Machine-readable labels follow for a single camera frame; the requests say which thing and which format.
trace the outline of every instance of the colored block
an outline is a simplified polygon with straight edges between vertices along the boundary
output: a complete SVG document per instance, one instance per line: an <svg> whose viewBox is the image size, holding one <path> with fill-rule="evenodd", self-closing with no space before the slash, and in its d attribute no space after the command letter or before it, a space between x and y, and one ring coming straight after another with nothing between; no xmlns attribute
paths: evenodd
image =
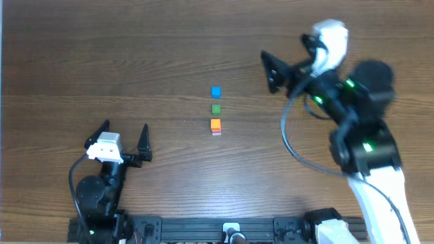
<svg viewBox="0 0 434 244"><path fill-rule="evenodd" d="M213 104L212 105L212 109L211 109L211 113L214 116L219 116L222 113L222 107L219 104Z"/></svg>
<svg viewBox="0 0 434 244"><path fill-rule="evenodd" d="M220 119L211 119L211 130L212 131L222 130L222 122Z"/></svg>
<svg viewBox="0 0 434 244"><path fill-rule="evenodd" d="M211 97L212 98L221 98L222 97L222 88L221 87L211 87Z"/></svg>

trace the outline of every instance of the green light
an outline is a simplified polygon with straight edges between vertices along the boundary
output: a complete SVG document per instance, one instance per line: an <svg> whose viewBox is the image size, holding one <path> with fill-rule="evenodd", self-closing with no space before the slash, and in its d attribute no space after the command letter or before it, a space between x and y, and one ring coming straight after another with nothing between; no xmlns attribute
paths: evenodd
<svg viewBox="0 0 434 244"><path fill-rule="evenodd" d="M317 101L317 103L323 104L323 100L320 97L315 96L315 97L313 97L313 99L315 99L315 101Z"/></svg>
<svg viewBox="0 0 434 244"><path fill-rule="evenodd" d="M350 86L350 87L354 87L355 86L355 84L354 84L354 81L352 81L351 79L347 79L347 84Z"/></svg>
<svg viewBox="0 0 434 244"><path fill-rule="evenodd" d="M374 150L374 149L372 148L372 146L369 145L369 143L366 143L366 142L363 143L363 147L365 148L365 151L366 151L367 153L372 152L372 151Z"/></svg>

